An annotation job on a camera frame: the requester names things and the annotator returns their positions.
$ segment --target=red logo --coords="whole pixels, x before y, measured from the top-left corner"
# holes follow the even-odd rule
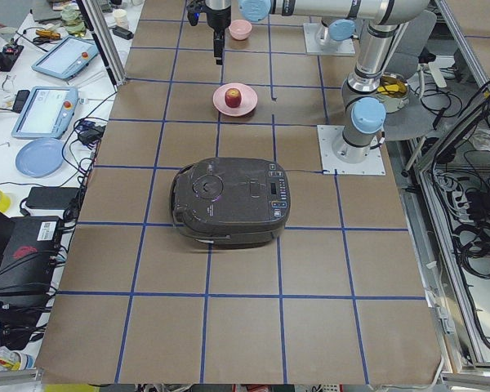
[[[13,258],[15,260],[18,260],[21,259],[22,257],[26,257],[27,255],[36,252],[38,252],[38,249],[36,247],[31,247],[31,246],[19,247],[18,249],[16,249],[16,252],[13,253]]]

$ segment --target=white mounting plate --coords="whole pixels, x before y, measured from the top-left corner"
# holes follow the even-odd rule
[[[321,166],[325,174],[355,174],[360,176],[384,176],[385,165],[379,149],[371,149],[360,163],[347,163],[340,160],[332,151],[332,142],[343,132],[342,125],[318,125],[319,151]],[[374,137],[371,145],[376,145]]]
[[[317,56],[354,56],[356,50],[351,39],[346,39],[339,43],[339,45],[331,45],[328,47],[322,47],[316,41],[316,33],[321,27],[320,23],[304,23],[303,32],[305,33],[305,45],[308,55]]]

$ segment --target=white label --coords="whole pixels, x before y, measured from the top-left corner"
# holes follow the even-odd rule
[[[38,241],[51,241],[56,230],[56,222],[42,222],[38,231]]]

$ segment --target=apple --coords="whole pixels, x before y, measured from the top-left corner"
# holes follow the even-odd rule
[[[237,88],[230,88],[225,92],[225,103],[230,108],[237,108],[242,103],[242,93]]]

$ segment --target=green object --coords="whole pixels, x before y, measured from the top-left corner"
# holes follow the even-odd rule
[[[82,14],[73,6],[65,6],[60,13],[65,30],[75,37],[83,37],[86,32],[85,23],[83,23]]]

